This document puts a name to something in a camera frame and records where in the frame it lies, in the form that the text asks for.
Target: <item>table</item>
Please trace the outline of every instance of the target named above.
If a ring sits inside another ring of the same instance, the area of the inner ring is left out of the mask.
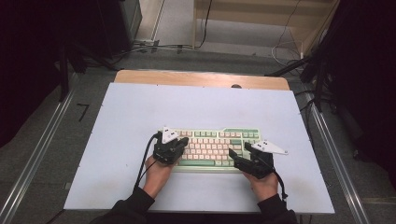
[[[192,47],[195,48],[196,20],[205,20],[210,0],[194,0]],[[209,19],[285,26],[299,52],[309,55],[329,27],[339,0],[213,0]]]
[[[229,88],[233,84],[244,89]],[[204,104],[195,106],[193,102],[198,100]],[[118,72],[107,90],[64,208],[108,209],[116,200],[127,198],[144,148],[162,125],[220,129],[224,124],[258,127],[267,139],[289,152],[288,156],[274,155],[274,161],[289,194],[288,206],[295,212],[334,212],[284,78],[169,71]],[[150,211],[248,214],[260,212],[256,203],[240,174],[173,173]]]

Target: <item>white tabletop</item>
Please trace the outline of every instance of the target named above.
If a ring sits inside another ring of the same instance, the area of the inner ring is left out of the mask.
[[[334,213],[291,91],[124,83],[109,85],[64,209],[109,209],[117,200],[128,198],[150,137],[165,125],[259,128],[262,139],[289,152],[274,155],[289,194],[288,208],[304,214]],[[242,175],[191,173],[173,173],[150,210],[260,211]]]

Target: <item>keyboard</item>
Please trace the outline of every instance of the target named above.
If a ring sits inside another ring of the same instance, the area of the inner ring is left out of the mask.
[[[261,141],[258,129],[173,130],[179,138],[189,137],[189,144],[173,169],[174,172],[239,173],[233,167],[228,149],[250,160],[250,152],[244,149],[245,142],[254,144]]]

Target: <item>black sleeve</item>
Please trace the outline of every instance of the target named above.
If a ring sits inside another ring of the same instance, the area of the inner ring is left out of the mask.
[[[297,224],[297,217],[293,210],[286,208],[279,195],[257,204],[262,211],[262,224]]]
[[[154,204],[152,199],[141,188],[135,188],[131,197],[127,200],[116,202],[113,208],[101,217],[97,217],[90,224],[107,224],[107,223],[146,223],[146,213]]]

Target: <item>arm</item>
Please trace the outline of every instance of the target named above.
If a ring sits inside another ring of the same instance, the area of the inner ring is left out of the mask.
[[[97,217],[91,224],[107,223],[146,223],[146,213],[154,204],[155,198],[166,184],[173,165],[163,165],[156,162],[152,156],[146,160],[146,183],[141,189],[136,187],[127,200],[116,202],[113,208],[101,217]]]
[[[244,173],[250,181],[251,189],[256,195],[259,203],[257,204],[262,211],[262,223],[266,224],[295,224],[297,218],[294,211],[286,208],[277,194],[277,178],[275,174],[258,179],[253,175]]]

